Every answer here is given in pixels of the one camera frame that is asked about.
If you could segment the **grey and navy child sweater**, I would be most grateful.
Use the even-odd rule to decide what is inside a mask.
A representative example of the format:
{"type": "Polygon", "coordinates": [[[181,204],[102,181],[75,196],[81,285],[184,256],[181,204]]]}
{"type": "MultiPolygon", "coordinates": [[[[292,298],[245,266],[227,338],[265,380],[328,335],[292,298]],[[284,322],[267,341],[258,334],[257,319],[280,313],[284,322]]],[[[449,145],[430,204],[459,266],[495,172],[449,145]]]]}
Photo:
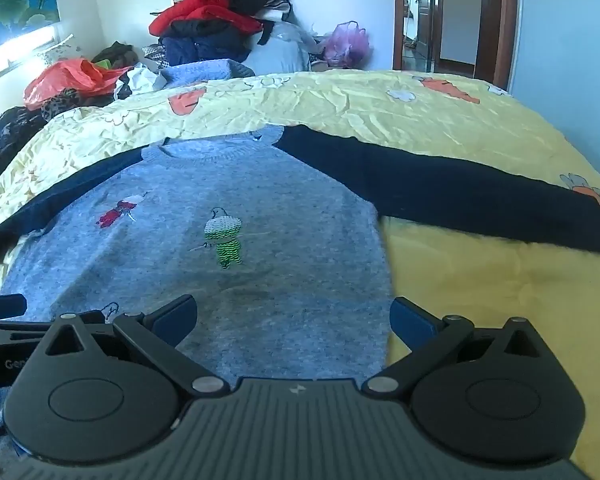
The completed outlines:
{"type": "Polygon", "coordinates": [[[267,126],[96,162],[0,224],[26,318],[135,314],[192,296],[185,354],[239,376],[363,379],[384,364],[391,276],[378,222],[600,254],[600,204],[455,158],[267,126]]]}

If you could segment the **black patterned clothes heap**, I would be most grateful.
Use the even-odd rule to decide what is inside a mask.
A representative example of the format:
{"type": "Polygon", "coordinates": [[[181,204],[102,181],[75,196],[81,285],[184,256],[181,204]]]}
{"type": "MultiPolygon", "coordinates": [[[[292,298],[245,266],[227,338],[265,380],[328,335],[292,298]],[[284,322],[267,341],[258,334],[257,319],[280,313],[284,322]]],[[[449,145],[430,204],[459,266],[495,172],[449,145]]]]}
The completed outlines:
{"type": "Polygon", "coordinates": [[[0,177],[24,146],[54,117],[77,107],[104,107],[112,102],[113,94],[87,98],[76,89],[65,89],[36,110],[29,110],[25,106],[6,110],[0,116],[0,177]]]}

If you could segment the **yellow carrot print quilt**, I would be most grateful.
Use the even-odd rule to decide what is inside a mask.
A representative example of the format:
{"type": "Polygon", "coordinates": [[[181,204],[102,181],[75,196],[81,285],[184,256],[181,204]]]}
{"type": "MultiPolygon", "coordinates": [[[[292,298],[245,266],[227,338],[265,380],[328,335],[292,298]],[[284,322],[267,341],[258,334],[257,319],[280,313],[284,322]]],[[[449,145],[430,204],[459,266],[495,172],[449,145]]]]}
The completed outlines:
{"type": "MultiPolygon", "coordinates": [[[[600,174],[540,115],[505,91],[461,76],[407,72],[273,75],[132,96],[54,118],[0,177],[0,223],[56,182],[98,160],[171,138],[266,125],[305,125],[416,154],[472,160],[594,196],[600,174]]],[[[528,318],[578,387],[586,419],[573,458],[600,479],[600,256],[387,219],[396,292],[482,326],[528,318]]]]}

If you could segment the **orange plastic bag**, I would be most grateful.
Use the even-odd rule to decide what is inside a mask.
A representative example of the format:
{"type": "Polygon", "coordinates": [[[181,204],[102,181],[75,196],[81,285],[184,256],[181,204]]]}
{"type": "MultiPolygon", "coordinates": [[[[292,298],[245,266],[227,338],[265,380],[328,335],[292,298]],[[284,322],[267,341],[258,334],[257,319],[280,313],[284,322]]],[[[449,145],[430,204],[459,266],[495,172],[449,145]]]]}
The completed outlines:
{"type": "Polygon", "coordinates": [[[104,96],[114,91],[118,79],[129,70],[129,67],[106,70],[86,58],[59,61],[28,84],[23,92],[23,105],[37,110],[66,89],[76,90],[84,98],[104,96]]]}

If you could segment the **light blue knit garment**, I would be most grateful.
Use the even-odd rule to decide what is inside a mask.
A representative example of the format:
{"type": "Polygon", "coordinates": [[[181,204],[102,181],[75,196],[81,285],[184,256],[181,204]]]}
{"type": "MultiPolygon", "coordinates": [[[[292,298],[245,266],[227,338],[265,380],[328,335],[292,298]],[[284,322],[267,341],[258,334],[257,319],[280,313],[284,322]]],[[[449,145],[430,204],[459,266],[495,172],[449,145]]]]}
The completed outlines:
{"type": "Polygon", "coordinates": [[[159,75],[166,81],[164,88],[192,86],[210,80],[227,80],[253,77],[253,70],[242,63],[219,58],[168,66],[160,70],[159,75]]]}

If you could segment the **navy garment in pile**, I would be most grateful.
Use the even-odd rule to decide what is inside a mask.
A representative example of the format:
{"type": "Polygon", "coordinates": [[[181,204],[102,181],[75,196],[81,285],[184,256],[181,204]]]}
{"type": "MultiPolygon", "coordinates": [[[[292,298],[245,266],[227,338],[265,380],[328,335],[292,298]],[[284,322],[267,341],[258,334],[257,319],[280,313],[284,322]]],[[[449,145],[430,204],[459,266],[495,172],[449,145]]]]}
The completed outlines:
{"type": "Polygon", "coordinates": [[[247,40],[262,25],[254,22],[247,30],[234,23],[217,20],[178,20],[159,35],[166,62],[171,66],[228,58],[241,63],[248,58],[247,40]]]}

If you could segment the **red jacket on pile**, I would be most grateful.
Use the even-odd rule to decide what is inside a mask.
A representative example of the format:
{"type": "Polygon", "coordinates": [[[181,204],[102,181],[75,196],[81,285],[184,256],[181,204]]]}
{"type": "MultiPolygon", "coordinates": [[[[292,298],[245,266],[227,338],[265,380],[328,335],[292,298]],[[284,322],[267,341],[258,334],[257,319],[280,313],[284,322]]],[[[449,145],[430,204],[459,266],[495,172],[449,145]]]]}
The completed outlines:
{"type": "Polygon", "coordinates": [[[148,32],[151,36],[163,36],[172,23],[190,20],[220,20],[244,34],[254,34],[262,29],[255,18],[230,10],[230,0],[182,0],[159,13],[148,26],[148,32]]]}

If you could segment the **purple plastic bag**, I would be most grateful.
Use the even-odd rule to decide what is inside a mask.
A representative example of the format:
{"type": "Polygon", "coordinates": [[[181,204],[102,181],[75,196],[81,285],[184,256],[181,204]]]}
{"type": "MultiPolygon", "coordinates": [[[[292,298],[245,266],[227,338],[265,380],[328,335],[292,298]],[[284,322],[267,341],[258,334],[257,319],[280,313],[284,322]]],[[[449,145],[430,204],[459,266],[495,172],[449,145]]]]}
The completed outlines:
{"type": "Polygon", "coordinates": [[[357,21],[338,24],[324,41],[323,56],[329,67],[358,68],[370,54],[370,38],[357,21]]]}

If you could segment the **brown wooden door frame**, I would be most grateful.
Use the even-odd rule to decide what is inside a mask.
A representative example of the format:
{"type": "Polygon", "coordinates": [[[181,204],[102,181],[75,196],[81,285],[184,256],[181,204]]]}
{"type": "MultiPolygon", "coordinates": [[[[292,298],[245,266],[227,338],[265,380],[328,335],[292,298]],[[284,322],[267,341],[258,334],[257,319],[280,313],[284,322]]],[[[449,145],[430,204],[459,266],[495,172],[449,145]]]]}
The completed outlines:
{"type": "Polygon", "coordinates": [[[394,70],[474,77],[505,89],[518,0],[394,0],[394,70]]]}

